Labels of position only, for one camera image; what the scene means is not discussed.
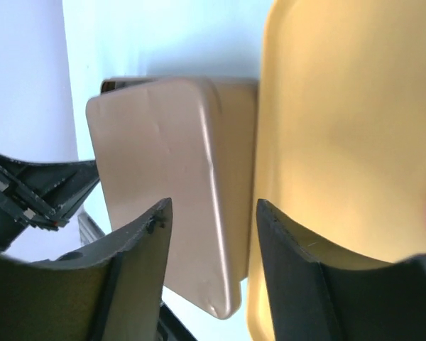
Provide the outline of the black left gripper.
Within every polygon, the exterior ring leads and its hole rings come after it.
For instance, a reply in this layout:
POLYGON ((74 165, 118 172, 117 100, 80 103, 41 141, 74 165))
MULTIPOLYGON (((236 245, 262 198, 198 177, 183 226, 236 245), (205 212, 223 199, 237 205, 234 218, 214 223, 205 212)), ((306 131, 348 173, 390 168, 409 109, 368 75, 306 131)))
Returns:
POLYGON ((29 226, 66 226, 98 183, 94 160, 35 163, 0 154, 0 251, 29 226))

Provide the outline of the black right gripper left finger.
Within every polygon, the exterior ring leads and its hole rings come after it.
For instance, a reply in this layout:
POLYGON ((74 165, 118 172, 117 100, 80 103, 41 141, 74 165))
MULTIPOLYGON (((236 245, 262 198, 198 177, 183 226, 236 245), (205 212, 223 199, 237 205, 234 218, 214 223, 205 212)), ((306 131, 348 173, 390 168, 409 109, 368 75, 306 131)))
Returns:
POLYGON ((153 340, 172 219, 165 198, 54 261, 0 253, 0 340, 153 340))

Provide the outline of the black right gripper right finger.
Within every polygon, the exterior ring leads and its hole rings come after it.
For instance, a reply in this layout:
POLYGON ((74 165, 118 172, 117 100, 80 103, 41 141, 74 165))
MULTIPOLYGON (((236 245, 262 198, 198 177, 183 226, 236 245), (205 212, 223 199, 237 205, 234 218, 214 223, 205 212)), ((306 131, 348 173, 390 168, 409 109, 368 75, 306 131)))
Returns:
POLYGON ((256 222, 277 340, 426 340, 426 254, 358 254, 262 199, 256 222))

